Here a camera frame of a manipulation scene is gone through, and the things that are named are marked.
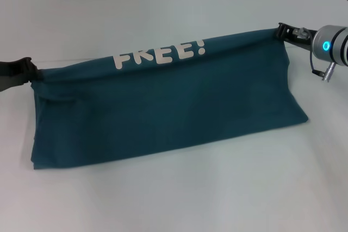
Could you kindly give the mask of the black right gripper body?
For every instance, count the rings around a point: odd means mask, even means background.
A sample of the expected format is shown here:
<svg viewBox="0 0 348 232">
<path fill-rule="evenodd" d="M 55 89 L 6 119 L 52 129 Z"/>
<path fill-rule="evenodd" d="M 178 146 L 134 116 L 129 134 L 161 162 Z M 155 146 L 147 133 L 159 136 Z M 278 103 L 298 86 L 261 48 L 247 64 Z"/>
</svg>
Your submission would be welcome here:
<svg viewBox="0 0 348 232">
<path fill-rule="evenodd" d="M 312 49 L 312 41 L 316 33 L 316 30 L 282 24 L 282 40 L 308 51 Z"/>
</svg>

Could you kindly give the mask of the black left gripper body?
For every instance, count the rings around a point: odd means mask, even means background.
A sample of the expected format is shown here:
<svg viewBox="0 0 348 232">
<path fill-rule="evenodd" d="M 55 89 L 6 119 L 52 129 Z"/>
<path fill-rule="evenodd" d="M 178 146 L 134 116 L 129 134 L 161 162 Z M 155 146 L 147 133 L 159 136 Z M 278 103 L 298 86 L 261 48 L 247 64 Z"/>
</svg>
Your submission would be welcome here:
<svg viewBox="0 0 348 232">
<path fill-rule="evenodd" d="M 32 62 L 25 57 L 12 62 L 0 62 L 0 92 L 23 85 L 32 79 Z"/>
</svg>

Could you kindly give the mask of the teal blue t-shirt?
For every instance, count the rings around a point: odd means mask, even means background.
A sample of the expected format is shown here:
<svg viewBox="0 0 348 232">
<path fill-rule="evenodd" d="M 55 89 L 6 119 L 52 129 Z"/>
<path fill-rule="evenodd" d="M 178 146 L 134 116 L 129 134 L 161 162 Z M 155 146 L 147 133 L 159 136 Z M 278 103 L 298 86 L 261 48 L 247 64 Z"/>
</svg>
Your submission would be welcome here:
<svg viewBox="0 0 348 232">
<path fill-rule="evenodd" d="M 123 160 L 308 120 L 274 29 L 42 70 L 36 170 Z"/>
</svg>

